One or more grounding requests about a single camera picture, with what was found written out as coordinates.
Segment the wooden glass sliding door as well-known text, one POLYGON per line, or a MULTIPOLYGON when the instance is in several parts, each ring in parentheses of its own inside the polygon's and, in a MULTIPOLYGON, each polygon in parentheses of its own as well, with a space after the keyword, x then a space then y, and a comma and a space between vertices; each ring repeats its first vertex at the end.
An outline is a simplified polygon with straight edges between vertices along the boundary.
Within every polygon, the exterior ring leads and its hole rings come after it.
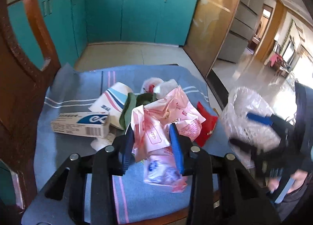
POLYGON ((183 47, 203 77, 211 71, 235 18, 240 0, 198 0, 183 47))

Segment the white blue ointment box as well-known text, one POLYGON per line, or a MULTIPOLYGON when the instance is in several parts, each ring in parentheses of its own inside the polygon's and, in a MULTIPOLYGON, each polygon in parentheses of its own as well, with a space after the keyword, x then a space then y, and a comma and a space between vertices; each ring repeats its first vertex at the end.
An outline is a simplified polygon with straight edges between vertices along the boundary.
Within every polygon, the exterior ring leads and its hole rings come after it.
POLYGON ((61 113, 51 122, 53 132, 94 138, 105 138, 109 125, 109 114, 93 112, 61 113))

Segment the white lattice trash basket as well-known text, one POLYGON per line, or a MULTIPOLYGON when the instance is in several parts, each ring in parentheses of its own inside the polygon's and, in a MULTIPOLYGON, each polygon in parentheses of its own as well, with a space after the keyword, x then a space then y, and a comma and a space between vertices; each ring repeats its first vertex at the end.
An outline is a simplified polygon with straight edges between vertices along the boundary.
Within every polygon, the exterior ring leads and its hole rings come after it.
POLYGON ((248 119, 249 112, 263 117, 274 113, 256 91, 245 86, 231 90, 228 103, 220 115, 227 137, 240 139, 264 151, 276 148, 281 138, 270 126, 248 119))

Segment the grey refrigerator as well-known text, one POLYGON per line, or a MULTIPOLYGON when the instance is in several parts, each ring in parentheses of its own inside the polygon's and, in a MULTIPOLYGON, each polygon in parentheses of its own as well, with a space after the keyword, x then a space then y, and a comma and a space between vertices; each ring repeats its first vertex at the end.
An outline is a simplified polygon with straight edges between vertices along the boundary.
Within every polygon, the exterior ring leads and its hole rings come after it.
POLYGON ((238 63, 255 33, 264 0, 240 0, 218 59, 238 63))

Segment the blue striped towel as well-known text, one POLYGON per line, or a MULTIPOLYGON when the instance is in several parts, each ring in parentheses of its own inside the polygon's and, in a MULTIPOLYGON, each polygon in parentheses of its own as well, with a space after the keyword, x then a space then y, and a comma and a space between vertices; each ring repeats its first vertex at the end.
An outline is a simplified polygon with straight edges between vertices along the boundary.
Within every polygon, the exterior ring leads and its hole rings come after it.
MULTIPOLYGON (((92 155, 90 137, 76 137, 55 133, 51 121, 62 112, 86 112, 91 104, 114 83, 121 82, 138 94, 147 79, 157 77, 164 81, 174 79, 196 105, 201 103, 211 110, 206 85, 186 68, 174 65, 120 66, 89 72, 77 72, 70 65, 63 66, 48 88, 37 127, 34 156, 34 174, 37 188, 41 189, 60 165, 73 153, 92 155)), ((114 178, 117 194, 118 220, 137 222, 161 217, 185 208, 190 190, 169 193, 144 182, 144 155, 136 155, 121 178, 114 178)))

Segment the white plastic bag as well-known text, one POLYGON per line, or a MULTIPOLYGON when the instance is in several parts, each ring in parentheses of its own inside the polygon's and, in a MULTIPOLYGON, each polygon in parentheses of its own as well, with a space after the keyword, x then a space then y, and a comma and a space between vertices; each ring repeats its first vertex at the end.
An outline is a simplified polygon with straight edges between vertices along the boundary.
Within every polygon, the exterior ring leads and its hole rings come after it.
POLYGON ((161 78, 152 77, 143 82, 140 93, 155 94, 156 98, 159 100, 177 87, 178 83, 174 79, 163 81, 161 78))

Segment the green wrapper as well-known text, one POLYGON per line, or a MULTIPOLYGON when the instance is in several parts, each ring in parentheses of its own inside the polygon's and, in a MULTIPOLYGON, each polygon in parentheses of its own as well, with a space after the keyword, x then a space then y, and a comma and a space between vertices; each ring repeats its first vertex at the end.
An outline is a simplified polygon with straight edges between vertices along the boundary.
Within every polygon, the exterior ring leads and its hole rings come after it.
POLYGON ((130 124, 132 110, 141 105, 147 105, 157 100, 156 93, 143 93, 135 95, 134 93, 128 93, 124 108, 119 118, 121 128, 125 131, 130 124))

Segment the striped paper cup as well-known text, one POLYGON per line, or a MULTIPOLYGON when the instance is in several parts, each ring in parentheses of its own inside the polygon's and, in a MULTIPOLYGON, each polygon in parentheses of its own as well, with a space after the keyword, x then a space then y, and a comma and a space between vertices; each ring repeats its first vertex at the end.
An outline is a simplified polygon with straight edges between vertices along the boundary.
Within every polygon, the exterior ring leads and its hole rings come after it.
POLYGON ((110 124, 118 129, 122 129, 119 119, 124 109, 128 93, 132 92, 133 90, 127 85, 117 82, 105 90, 89 107, 89 110, 95 113, 108 113, 110 124))

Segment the carved wooden chair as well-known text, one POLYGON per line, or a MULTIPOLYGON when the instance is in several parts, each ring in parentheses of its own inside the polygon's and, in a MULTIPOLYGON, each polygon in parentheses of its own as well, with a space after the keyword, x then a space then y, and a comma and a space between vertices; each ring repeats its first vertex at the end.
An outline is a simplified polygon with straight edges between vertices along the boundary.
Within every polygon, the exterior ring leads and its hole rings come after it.
POLYGON ((22 1, 44 64, 38 69, 22 50, 10 23, 7 0, 1 0, 1 161, 13 180, 15 203, 4 208, 5 215, 13 218, 20 218, 37 195, 33 168, 37 123, 47 88, 60 69, 38 0, 22 1))

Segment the pink plastic wrapper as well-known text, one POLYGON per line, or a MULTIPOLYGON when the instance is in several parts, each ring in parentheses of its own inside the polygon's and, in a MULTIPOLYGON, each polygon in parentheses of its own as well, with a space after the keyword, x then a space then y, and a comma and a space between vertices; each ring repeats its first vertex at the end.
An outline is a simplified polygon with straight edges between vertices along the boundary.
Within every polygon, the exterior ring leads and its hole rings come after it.
POLYGON ((164 98, 132 110, 131 127, 134 132, 133 152, 136 162, 143 162, 143 178, 163 191, 181 193, 187 178, 176 168, 169 137, 169 127, 176 124, 180 135, 194 141, 206 119, 191 104, 181 87, 164 98))

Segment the teal lower kitchen cabinets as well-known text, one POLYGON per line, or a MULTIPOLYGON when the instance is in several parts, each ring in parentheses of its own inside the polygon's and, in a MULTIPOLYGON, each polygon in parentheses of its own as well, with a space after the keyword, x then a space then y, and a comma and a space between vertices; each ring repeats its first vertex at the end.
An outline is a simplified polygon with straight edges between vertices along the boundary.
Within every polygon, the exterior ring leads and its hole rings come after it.
POLYGON ((59 62, 74 65, 88 44, 183 46, 197 0, 38 0, 59 62))

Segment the red wrapper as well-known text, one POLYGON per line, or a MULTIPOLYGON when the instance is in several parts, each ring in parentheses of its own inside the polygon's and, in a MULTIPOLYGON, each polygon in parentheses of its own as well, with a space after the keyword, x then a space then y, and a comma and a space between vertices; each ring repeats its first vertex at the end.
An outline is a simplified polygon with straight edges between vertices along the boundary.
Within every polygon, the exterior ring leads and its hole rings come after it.
POLYGON ((202 129, 200 132, 200 135, 195 139, 195 142, 200 146, 203 147, 207 140, 211 137, 213 134, 213 131, 215 129, 215 126, 218 121, 218 117, 215 115, 211 115, 204 106, 198 102, 197 104, 197 110, 199 113, 206 119, 201 125, 202 129))

